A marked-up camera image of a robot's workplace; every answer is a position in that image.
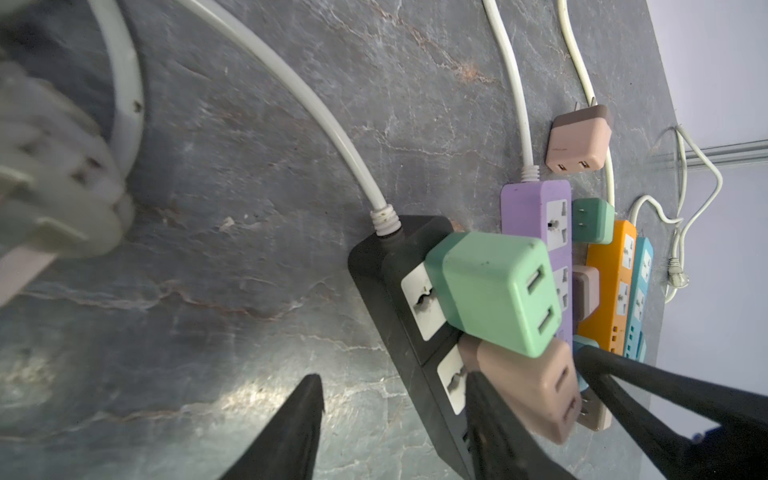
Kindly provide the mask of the black power strip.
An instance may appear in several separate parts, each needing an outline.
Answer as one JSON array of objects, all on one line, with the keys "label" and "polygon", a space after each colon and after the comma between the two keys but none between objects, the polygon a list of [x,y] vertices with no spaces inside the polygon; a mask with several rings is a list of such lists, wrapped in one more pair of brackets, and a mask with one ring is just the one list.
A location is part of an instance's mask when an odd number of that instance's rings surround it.
[{"label": "black power strip", "polygon": [[405,216],[397,233],[356,245],[348,269],[437,454],[471,479],[460,332],[425,268],[429,251],[453,231],[441,216]]}]

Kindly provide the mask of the teal power strip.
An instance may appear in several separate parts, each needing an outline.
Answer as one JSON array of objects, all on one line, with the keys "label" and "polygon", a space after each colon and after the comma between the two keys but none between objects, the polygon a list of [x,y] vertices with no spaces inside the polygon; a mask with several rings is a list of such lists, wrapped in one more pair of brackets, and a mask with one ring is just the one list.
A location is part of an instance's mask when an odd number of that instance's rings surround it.
[{"label": "teal power strip", "polygon": [[654,250],[648,238],[638,237],[634,258],[630,304],[627,317],[625,345],[623,355],[636,360],[642,329],[645,300],[651,279]]}]

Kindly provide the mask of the orange power strip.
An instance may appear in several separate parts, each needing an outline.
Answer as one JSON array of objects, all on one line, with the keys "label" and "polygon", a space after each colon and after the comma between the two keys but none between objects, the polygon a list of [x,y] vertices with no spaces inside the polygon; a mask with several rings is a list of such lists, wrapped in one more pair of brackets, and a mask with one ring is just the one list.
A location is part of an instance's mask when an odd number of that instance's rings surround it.
[{"label": "orange power strip", "polygon": [[580,322],[577,333],[619,356],[624,353],[636,239],[632,223],[616,220],[611,243],[592,244],[587,250],[586,265],[596,268],[600,276],[600,303]]}]

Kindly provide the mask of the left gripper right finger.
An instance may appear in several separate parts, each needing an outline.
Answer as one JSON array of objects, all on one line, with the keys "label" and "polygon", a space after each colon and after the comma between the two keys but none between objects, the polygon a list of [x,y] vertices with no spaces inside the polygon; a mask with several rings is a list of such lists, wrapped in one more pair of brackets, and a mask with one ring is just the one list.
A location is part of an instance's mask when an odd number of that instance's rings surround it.
[{"label": "left gripper right finger", "polygon": [[466,380],[467,433],[477,479],[571,479],[480,372]]}]

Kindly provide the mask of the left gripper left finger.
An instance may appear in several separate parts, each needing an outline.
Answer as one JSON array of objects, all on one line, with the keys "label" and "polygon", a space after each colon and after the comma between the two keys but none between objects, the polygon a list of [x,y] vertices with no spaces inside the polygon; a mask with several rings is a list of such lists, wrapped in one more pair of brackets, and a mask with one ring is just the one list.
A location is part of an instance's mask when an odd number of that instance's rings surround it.
[{"label": "left gripper left finger", "polygon": [[308,374],[222,477],[311,479],[324,410],[321,377]]}]

